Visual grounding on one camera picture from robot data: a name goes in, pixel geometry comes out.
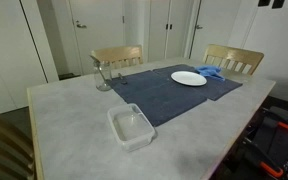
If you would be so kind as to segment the blue microfiber cloth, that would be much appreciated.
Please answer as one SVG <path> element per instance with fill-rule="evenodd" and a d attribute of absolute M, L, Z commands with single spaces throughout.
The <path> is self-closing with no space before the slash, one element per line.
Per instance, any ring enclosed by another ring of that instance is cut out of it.
<path fill-rule="evenodd" d="M 220 74 L 221 68 L 218 66 L 212 66 L 212 65 L 198 66 L 195 68 L 195 71 L 204 77 L 210 77 L 214 80 L 218 80 L 221 82 L 225 81 L 225 78 Z"/>

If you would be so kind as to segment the white round plate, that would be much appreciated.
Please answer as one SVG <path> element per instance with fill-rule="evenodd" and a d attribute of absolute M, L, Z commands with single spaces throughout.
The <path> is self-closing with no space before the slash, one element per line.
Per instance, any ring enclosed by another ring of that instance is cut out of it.
<path fill-rule="evenodd" d="M 177 71 L 171 74 L 171 78 L 177 83 L 188 86 L 203 86 L 207 83 L 205 77 L 189 71 Z"/>

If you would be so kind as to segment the dark blue placemat left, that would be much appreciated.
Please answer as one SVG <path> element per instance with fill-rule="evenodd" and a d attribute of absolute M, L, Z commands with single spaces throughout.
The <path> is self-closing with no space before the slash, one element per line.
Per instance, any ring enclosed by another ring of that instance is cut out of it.
<path fill-rule="evenodd" d="M 151 70 L 124 78 L 128 84 L 121 84 L 116 77 L 111 80 L 110 86 L 126 103 L 135 103 L 154 127 L 207 100 L 197 91 L 177 86 Z"/>

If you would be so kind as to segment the small dark utensil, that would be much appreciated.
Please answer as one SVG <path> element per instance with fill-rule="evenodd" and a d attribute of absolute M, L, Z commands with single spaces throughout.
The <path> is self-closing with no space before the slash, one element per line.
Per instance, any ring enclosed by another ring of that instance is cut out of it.
<path fill-rule="evenodd" d="M 120 79 L 120 81 L 121 81 L 121 84 L 123 84 L 123 85 L 128 84 L 127 81 L 125 80 L 125 78 L 122 76 L 121 73 L 118 73 L 118 77 L 119 77 L 119 79 Z"/>

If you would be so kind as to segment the clear plastic container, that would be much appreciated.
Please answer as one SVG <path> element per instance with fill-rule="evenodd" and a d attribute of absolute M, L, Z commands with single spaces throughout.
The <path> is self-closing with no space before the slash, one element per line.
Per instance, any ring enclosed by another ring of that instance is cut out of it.
<path fill-rule="evenodd" d="M 117 143 L 124 151 L 131 152 L 149 145 L 155 136 L 154 127 L 134 103 L 109 109 L 107 118 Z"/>

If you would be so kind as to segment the clear glass jar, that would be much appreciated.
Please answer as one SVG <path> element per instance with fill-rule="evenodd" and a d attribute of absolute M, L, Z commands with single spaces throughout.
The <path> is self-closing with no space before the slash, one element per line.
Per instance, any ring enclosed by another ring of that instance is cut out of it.
<path fill-rule="evenodd" d="M 101 61 L 95 56 L 91 56 L 91 58 L 93 59 L 96 88 L 99 91 L 109 91 L 111 89 L 110 82 L 112 80 L 110 63 Z"/>

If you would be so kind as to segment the wooden chair right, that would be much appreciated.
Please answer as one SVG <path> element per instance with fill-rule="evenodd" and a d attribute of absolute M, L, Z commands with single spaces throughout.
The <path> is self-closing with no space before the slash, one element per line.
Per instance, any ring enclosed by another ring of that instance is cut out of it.
<path fill-rule="evenodd" d="M 203 62 L 252 75 L 263 58 L 264 54 L 261 52 L 209 44 L 204 53 Z"/>

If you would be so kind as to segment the orange black clamp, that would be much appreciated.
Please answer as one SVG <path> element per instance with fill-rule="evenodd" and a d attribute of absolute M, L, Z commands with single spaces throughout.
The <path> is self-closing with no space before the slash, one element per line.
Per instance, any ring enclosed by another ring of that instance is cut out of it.
<path fill-rule="evenodd" d="M 265 120 L 253 137 L 246 136 L 243 145 L 246 158 L 256 168 L 272 178 L 285 176 L 288 163 L 288 126 Z"/>

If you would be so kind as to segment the wooden chair near left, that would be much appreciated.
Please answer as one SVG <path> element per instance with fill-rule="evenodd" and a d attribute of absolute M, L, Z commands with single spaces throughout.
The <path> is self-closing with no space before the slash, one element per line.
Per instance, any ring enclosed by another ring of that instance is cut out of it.
<path fill-rule="evenodd" d="M 32 140 L 1 114 L 0 174 L 15 180 L 37 180 Z"/>

